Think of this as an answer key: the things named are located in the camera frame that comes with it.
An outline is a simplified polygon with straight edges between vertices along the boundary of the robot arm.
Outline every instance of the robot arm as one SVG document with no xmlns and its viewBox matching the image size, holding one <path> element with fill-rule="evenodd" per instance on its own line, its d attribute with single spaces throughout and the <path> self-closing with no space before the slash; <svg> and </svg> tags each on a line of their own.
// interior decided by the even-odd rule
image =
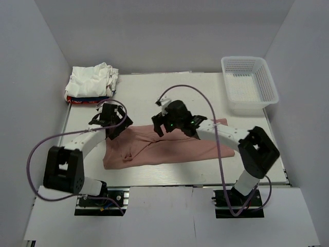
<svg viewBox="0 0 329 247">
<path fill-rule="evenodd" d="M 192 114 L 180 100 L 158 101 L 162 106 L 159 114 L 152 117 L 154 131 L 163 136 L 161 125 L 167 132 L 182 130 L 185 135 L 206 140 L 215 140 L 215 127 L 212 120 Z M 91 120 L 88 129 L 109 127 L 122 121 L 124 111 L 115 104 L 103 104 L 99 113 Z M 87 131 L 63 147 L 49 149 L 43 184 L 46 188 L 73 194 L 103 197 L 107 195 L 106 183 L 84 176 L 83 160 L 87 154 L 107 137 L 116 138 L 133 122 L 129 117 L 115 129 Z M 260 127 L 246 131 L 217 124 L 220 142 L 240 153 L 245 170 L 231 192 L 246 198 L 254 186 L 262 179 L 279 157 L 265 131 Z"/>
<path fill-rule="evenodd" d="M 169 99 L 157 101 L 162 106 L 159 114 L 152 117 L 154 131 L 163 136 L 161 125 L 166 132 L 182 130 L 185 135 L 202 139 L 216 140 L 214 121 L 206 117 L 193 116 L 180 100 Z M 270 170 L 280 153 L 260 127 L 252 130 L 241 130 L 217 124 L 220 142 L 240 153 L 245 170 L 234 184 L 231 192 L 245 199 L 260 179 Z"/>
<path fill-rule="evenodd" d="M 98 109 L 87 129 L 109 127 L 120 123 L 124 117 L 121 106 L 105 103 Z M 115 129 L 87 131 L 63 147 L 53 146 L 48 151 L 43 184 L 46 188 L 68 193 L 104 196 L 106 183 L 84 176 L 83 160 L 90 151 L 107 137 L 114 139 L 133 122 L 127 116 Z"/>
</svg>

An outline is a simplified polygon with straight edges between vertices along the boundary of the white panel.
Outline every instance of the white panel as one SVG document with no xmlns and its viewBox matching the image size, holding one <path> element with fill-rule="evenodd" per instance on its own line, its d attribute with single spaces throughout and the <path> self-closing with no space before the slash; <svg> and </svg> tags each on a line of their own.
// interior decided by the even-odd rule
<svg viewBox="0 0 329 247">
<path fill-rule="evenodd" d="M 329 245 L 329 1 L 296 0 L 266 55 L 279 103 L 267 108 L 282 159 Z"/>
<path fill-rule="evenodd" d="M 72 66 L 121 73 L 221 71 L 264 57 L 294 0 L 36 0 Z"/>
<path fill-rule="evenodd" d="M 155 104 L 160 94 L 175 84 L 189 84 L 200 89 L 213 104 L 216 117 L 226 118 L 228 125 L 241 129 L 262 127 L 271 137 L 268 123 L 262 110 L 255 117 L 241 117 L 230 112 L 224 86 L 223 74 L 154 74 L 119 76 L 116 100 L 125 104 L 128 115 L 135 126 L 151 125 L 151 117 L 161 111 Z M 197 92 L 187 88 L 175 88 L 168 92 L 172 100 L 182 100 L 189 111 L 195 115 L 204 115 L 211 119 L 209 106 Z M 94 106 L 73 105 L 67 123 L 66 132 L 84 129 L 86 123 L 96 114 Z M 63 144 L 74 136 L 65 136 Z M 184 185 L 184 184 L 221 184 L 218 160 L 200 162 L 140 166 L 122 170 L 104 170 L 105 141 L 94 148 L 84 160 L 85 176 L 107 182 L 108 186 L 144 186 L 144 185 Z M 224 158 L 223 166 L 226 183 L 235 183 L 244 170 L 241 157 Z M 270 169 L 268 176 L 274 182 L 284 183 L 286 177 L 282 163 L 278 160 Z"/>
<path fill-rule="evenodd" d="M 26 179 L 29 152 L 41 139 L 63 129 L 63 99 L 70 75 L 61 50 L 33 0 L 0 1 L 0 239 L 20 246 L 34 194 Z M 31 175 L 42 181 L 48 149 L 40 146 Z"/>
<path fill-rule="evenodd" d="M 51 198 L 65 195 L 39 191 Z M 263 198 L 267 194 L 261 189 Z M 216 219 L 212 195 L 204 188 L 134 187 L 123 217 L 74 216 L 75 197 L 55 203 L 37 199 L 25 239 L 36 240 L 37 247 L 319 244 L 300 189 L 273 189 L 261 219 Z"/>
</svg>

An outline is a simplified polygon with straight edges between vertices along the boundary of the white tabletop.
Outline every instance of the white tabletop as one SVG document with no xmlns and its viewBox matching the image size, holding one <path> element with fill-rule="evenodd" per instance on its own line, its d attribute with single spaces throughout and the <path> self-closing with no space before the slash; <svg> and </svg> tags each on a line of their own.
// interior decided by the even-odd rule
<svg viewBox="0 0 329 247">
<path fill-rule="evenodd" d="M 264 112 L 257 116 L 239 116 L 228 109 L 227 96 L 222 73 L 149 74 L 119 76 L 114 99 L 121 101 L 128 110 L 128 116 L 135 126 L 151 125 L 151 117 L 160 112 L 155 104 L 160 94 L 170 86 L 188 84 L 201 90 L 212 103 L 216 118 L 226 118 L 228 125 L 241 129 L 263 128 L 272 137 Z M 195 91 L 175 88 L 167 93 L 172 100 L 182 100 L 193 115 L 211 118 L 209 106 Z M 96 114 L 94 105 L 73 105 L 65 132 L 86 129 Z M 62 144 L 75 136 L 65 136 Z M 108 186 L 150 186 L 150 185 L 212 185 L 221 184 L 218 160 L 188 162 L 179 164 L 146 165 L 121 170 L 105 170 L 103 157 L 105 141 L 94 148 L 84 160 L 85 176 L 107 182 Z M 225 182 L 233 184 L 244 167 L 239 153 L 223 159 Z M 275 183 L 285 183 L 281 159 L 273 165 L 268 176 Z"/>
</svg>

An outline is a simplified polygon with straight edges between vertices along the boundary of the gray wall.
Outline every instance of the gray wall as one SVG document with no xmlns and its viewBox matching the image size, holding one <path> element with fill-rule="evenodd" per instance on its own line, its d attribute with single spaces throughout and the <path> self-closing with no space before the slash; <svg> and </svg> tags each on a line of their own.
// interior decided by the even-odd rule
<svg viewBox="0 0 329 247">
<path fill-rule="evenodd" d="M 0 32 L 0 245 L 12 247 L 20 246 L 33 203 L 26 159 L 39 140 L 61 128 L 70 67 L 33 0 L 0 1 Z M 33 159 L 35 184 L 53 143 Z"/>
<path fill-rule="evenodd" d="M 329 1 L 296 0 L 265 59 L 280 94 L 267 111 L 282 159 L 329 246 Z"/>
<path fill-rule="evenodd" d="M 218 72 L 264 57 L 294 0 L 35 0 L 71 66 Z"/>
</svg>

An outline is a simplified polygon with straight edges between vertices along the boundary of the laundry basket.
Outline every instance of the laundry basket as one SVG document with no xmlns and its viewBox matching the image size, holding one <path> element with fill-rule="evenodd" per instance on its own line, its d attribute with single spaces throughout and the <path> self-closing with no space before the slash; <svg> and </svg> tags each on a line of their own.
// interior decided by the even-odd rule
<svg viewBox="0 0 329 247">
<path fill-rule="evenodd" d="M 277 89 L 263 58 L 224 57 L 222 68 L 231 109 L 262 109 L 279 101 Z"/>
</svg>

